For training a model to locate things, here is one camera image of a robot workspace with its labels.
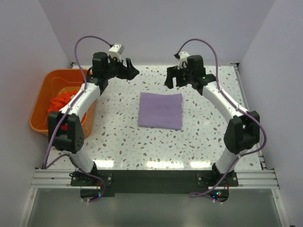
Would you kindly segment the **purple t shirt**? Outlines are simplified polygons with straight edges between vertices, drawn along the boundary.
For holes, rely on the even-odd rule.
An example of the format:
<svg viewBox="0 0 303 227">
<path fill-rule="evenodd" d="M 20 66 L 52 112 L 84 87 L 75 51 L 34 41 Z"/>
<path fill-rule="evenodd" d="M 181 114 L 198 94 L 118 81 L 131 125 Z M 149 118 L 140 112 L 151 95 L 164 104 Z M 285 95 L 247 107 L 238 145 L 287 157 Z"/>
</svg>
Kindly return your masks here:
<svg viewBox="0 0 303 227">
<path fill-rule="evenodd" d="M 181 130 L 182 94 L 162 95 L 142 92 L 138 125 L 140 127 Z"/>
</svg>

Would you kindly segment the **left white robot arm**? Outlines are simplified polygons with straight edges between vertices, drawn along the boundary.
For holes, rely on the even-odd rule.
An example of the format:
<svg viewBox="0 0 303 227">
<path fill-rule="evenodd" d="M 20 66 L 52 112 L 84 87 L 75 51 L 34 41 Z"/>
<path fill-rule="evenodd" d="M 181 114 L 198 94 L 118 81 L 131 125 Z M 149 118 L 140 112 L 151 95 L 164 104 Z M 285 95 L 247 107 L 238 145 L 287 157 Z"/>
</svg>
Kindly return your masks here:
<svg viewBox="0 0 303 227">
<path fill-rule="evenodd" d="M 102 95 L 112 78 L 132 80 L 138 74 L 131 59 L 119 61 L 117 57 L 105 52 L 93 54 L 92 66 L 84 71 L 80 69 L 84 81 L 74 98 L 59 111 L 52 111 L 48 115 L 48 148 L 51 147 L 65 152 L 72 164 L 79 172 L 86 185 L 94 185 L 98 181 L 98 174 L 94 161 L 82 151 L 85 136 L 81 120 L 90 106 Z"/>
</svg>

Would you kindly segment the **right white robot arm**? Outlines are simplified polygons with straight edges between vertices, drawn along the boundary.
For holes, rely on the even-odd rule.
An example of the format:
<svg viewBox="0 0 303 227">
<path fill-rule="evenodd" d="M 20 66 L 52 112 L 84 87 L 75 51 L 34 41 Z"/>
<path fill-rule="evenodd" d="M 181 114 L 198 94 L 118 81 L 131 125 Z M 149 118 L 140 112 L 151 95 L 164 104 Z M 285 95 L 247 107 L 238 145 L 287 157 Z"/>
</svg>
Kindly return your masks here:
<svg viewBox="0 0 303 227">
<path fill-rule="evenodd" d="M 234 170 L 235 159 L 259 143 L 259 114 L 256 111 L 249 112 L 236 103 L 216 82 L 216 77 L 206 73 L 202 56 L 181 52 L 175 54 L 175 57 L 178 65 L 167 68 L 164 84 L 169 89 L 191 85 L 215 106 L 227 122 L 223 138 L 225 149 L 214 163 L 214 172 L 211 173 L 212 183 L 221 186 L 228 180 L 227 173 Z"/>
</svg>

